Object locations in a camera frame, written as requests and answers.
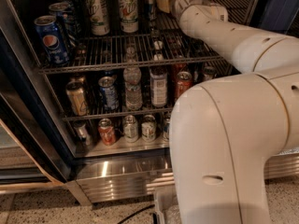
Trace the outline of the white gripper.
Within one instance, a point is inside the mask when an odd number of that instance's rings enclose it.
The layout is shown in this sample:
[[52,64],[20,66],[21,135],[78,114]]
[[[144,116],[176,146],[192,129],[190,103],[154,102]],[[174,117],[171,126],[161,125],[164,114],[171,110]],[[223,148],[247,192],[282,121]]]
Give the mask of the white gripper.
[[156,0],[156,3],[162,12],[171,12],[176,21],[208,17],[205,7],[206,0]]

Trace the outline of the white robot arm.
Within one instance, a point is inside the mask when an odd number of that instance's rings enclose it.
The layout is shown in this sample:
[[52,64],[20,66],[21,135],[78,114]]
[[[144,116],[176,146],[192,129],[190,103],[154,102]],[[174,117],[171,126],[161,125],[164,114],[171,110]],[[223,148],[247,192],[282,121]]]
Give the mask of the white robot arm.
[[171,13],[239,72],[189,88],[173,108],[182,224],[271,224],[264,166],[299,145],[299,39],[229,22],[208,0],[171,0]]

